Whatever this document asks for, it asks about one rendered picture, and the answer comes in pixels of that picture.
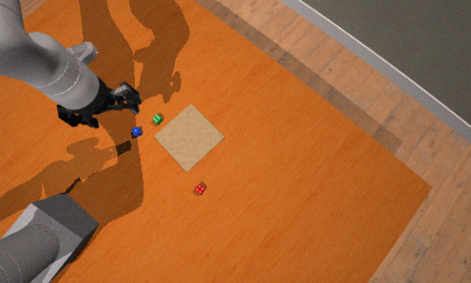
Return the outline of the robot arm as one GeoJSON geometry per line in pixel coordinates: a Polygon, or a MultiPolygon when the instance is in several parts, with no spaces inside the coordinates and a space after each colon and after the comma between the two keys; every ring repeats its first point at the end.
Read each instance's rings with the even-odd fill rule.
{"type": "MultiPolygon", "coordinates": [[[[98,77],[88,67],[96,56],[91,42],[65,48],[47,34],[26,33],[20,0],[0,0],[0,75],[24,81],[59,105],[78,110],[98,93],[98,77]]],[[[1,239],[0,283],[30,283],[57,258],[59,249],[55,232],[42,225],[1,239]]]]}

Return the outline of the blue die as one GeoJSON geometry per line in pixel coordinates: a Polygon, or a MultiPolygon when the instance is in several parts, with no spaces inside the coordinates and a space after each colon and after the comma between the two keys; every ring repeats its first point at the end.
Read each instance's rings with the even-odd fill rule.
{"type": "Polygon", "coordinates": [[[138,136],[142,135],[141,129],[139,127],[132,128],[132,133],[133,133],[133,136],[135,136],[135,137],[138,137],[138,136]]]}

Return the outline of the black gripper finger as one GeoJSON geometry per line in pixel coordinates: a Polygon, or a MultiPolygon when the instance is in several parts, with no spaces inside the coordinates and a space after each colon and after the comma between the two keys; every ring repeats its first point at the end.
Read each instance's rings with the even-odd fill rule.
{"type": "Polygon", "coordinates": [[[67,124],[69,124],[70,126],[77,127],[78,124],[82,124],[82,125],[87,125],[87,126],[89,125],[89,127],[93,127],[95,129],[99,128],[97,119],[93,117],[94,113],[91,115],[81,116],[81,115],[76,115],[74,112],[71,112],[70,110],[58,104],[56,106],[57,106],[57,111],[58,111],[58,117],[62,119],[64,122],[66,122],[67,124]],[[88,121],[91,121],[91,122],[88,122],[88,121]]]}
{"type": "Polygon", "coordinates": [[[121,111],[122,109],[130,109],[135,115],[139,114],[139,105],[141,104],[140,93],[127,82],[121,82],[120,85],[121,87],[110,91],[113,95],[117,96],[117,105],[104,104],[101,110],[121,111]],[[124,100],[127,101],[127,104],[124,103],[124,100]]]}

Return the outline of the green die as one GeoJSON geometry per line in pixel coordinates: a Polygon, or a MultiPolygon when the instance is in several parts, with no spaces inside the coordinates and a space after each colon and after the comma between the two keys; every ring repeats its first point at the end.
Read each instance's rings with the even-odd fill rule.
{"type": "Polygon", "coordinates": [[[152,119],[153,119],[158,125],[163,122],[163,119],[162,119],[158,114],[156,114],[152,119]]]}

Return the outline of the tan square mat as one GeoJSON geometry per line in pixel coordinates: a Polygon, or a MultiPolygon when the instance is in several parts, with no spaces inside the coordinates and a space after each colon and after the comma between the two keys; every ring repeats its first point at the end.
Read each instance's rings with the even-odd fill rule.
{"type": "Polygon", "coordinates": [[[154,137],[186,172],[225,138],[192,104],[154,137]]]}

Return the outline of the red die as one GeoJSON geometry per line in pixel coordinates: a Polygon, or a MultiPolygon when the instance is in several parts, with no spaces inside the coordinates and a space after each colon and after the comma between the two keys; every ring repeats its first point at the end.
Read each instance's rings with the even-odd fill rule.
{"type": "Polygon", "coordinates": [[[205,191],[205,187],[199,184],[195,189],[200,195],[205,191]]]}

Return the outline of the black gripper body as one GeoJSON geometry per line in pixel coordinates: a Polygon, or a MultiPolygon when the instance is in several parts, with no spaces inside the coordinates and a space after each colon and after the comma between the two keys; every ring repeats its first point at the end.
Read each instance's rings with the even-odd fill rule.
{"type": "Polygon", "coordinates": [[[94,112],[95,114],[101,114],[102,112],[107,112],[102,111],[101,109],[99,110],[99,108],[102,108],[104,104],[115,104],[117,96],[110,92],[113,89],[109,88],[100,78],[98,78],[98,80],[99,89],[95,99],[86,107],[78,110],[70,110],[71,112],[74,112],[78,115],[90,115],[94,112]]]}

